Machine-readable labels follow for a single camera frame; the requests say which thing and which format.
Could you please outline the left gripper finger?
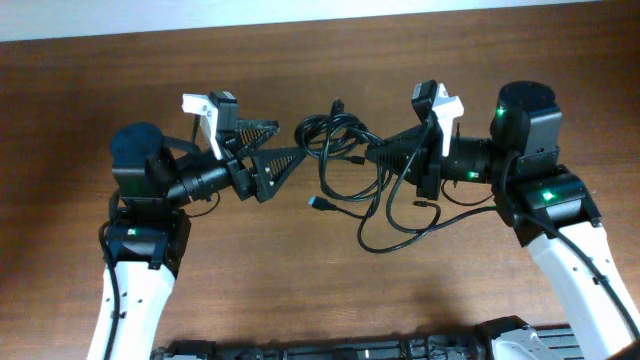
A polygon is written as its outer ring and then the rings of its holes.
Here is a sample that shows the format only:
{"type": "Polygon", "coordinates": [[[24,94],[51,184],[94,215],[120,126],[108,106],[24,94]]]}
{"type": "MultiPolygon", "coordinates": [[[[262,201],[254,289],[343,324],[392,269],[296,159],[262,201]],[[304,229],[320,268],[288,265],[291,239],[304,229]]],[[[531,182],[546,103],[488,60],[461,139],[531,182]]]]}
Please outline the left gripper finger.
{"type": "Polygon", "coordinates": [[[278,122],[274,120],[237,120],[230,130],[228,149],[238,158],[248,157],[276,135],[279,129],[278,122]]]}
{"type": "Polygon", "coordinates": [[[257,189],[279,190],[306,155],[301,147],[257,150],[251,156],[257,189]]]}

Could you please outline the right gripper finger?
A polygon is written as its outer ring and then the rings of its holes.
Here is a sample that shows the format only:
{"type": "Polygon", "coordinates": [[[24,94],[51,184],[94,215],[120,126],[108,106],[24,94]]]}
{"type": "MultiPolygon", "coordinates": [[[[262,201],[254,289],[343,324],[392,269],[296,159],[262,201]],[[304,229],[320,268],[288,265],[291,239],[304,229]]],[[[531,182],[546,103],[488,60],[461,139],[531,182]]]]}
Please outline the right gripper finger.
{"type": "Polygon", "coordinates": [[[424,175],[425,149],[419,147],[415,139],[369,145],[365,150],[365,158],[395,175],[401,175],[410,163],[405,174],[405,180],[410,184],[418,184],[424,175]]]}
{"type": "Polygon", "coordinates": [[[423,142],[424,125],[417,125],[393,135],[385,140],[386,145],[418,146],[423,142]]]}

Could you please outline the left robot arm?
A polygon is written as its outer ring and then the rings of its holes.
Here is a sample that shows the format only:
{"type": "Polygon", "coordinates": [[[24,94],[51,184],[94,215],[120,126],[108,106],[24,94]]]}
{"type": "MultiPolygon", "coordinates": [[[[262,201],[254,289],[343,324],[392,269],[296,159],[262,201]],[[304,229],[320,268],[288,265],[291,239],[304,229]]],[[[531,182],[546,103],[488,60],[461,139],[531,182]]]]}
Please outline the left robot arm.
{"type": "Polygon", "coordinates": [[[118,185],[98,238],[106,267],[91,359],[147,359],[172,293],[191,229],[185,206],[218,203],[225,188],[240,200],[264,203],[302,163],[300,147],[265,148],[279,131],[270,120],[200,123],[208,147],[164,135],[147,122],[128,125],[111,140],[118,185]]]}

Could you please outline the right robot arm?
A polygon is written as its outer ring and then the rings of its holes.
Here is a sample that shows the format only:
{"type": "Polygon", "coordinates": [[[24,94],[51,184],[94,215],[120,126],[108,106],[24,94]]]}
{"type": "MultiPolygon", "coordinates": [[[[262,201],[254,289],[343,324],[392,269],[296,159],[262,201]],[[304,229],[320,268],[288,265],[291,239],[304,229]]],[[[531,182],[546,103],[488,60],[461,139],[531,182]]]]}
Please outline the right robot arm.
{"type": "Polygon", "coordinates": [[[462,101],[436,81],[416,85],[416,127],[372,145],[366,158],[435,200],[446,182],[490,186],[496,212],[548,279],[586,359],[634,359],[639,312],[613,261],[584,182],[559,162],[562,113],[553,90],[504,85],[490,134],[463,137],[462,101]]]}

